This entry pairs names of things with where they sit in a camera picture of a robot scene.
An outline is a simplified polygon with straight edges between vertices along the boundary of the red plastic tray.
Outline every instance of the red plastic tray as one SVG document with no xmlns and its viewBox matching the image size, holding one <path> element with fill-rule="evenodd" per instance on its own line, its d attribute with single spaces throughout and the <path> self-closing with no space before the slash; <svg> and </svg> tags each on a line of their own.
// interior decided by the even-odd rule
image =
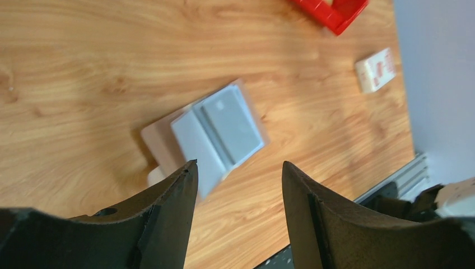
<svg viewBox="0 0 475 269">
<path fill-rule="evenodd" d="M 332 5 L 329 5 L 324 0 L 291 1 L 336 35 L 340 35 L 369 3 L 369 0 L 333 0 Z"/>
</svg>

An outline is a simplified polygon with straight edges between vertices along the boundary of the wooden table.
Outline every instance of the wooden table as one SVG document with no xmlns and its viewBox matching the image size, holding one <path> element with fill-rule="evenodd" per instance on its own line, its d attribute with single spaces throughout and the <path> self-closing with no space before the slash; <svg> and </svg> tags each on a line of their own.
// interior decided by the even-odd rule
<svg viewBox="0 0 475 269">
<path fill-rule="evenodd" d="M 360 94 L 353 64 L 385 47 L 397 78 Z M 140 130 L 238 77 L 272 143 L 198 206 L 186 267 L 288 244 L 284 160 L 354 199 L 413 158 L 390 0 L 339 37 L 286 0 L 3 0 L 0 205 L 72 217 L 140 192 Z"/>
</svg>

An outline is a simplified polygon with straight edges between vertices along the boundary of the screw hole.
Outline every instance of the screw hole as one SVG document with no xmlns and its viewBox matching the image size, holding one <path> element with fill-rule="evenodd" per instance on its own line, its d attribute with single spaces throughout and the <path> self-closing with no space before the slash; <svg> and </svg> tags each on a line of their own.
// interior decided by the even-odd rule
<svg viewBox="0 0 475 269">
<path fill-rule="evenodd" d="M 117 212 L 117 209 L 113 207 L 108 207 L 102 210 L 99 210 L 93 217 L 100 217 L 100 216 L 109 216 Z"/>
</svg>

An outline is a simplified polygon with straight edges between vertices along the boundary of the white box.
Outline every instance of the white box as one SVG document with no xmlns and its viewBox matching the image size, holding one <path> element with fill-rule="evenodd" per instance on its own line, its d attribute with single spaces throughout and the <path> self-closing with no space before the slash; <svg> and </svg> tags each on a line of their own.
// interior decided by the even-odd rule
<svg viewBox="0 0 475 269">
<path fill-rule="evenodd" d="M 379 90 L 396 76 L 389 48 L 357 62 L 355 69 L 360 79 L 361 91 L 366 94 Z"/>
</svg>

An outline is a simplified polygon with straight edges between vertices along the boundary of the wood grain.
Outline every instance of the wood grain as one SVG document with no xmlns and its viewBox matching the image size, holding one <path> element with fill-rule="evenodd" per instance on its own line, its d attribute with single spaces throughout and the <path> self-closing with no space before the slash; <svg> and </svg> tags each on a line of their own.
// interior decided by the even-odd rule
<svg viewBox="0 0 475 269">
<path fill-rule="evenodd" d="M 391 47 L 398 76 L 359 92 Z M 391 0 L 334 37 L 286 0 L 3 0 L 0 206 L 93 214 L 146 187 L 140 130 L 242 77 L 272 143 L 195 211 L 187 268 L 251 268 L 288 244 L 281 165 L 353 199 L 413 158 Z"/>
</svg>

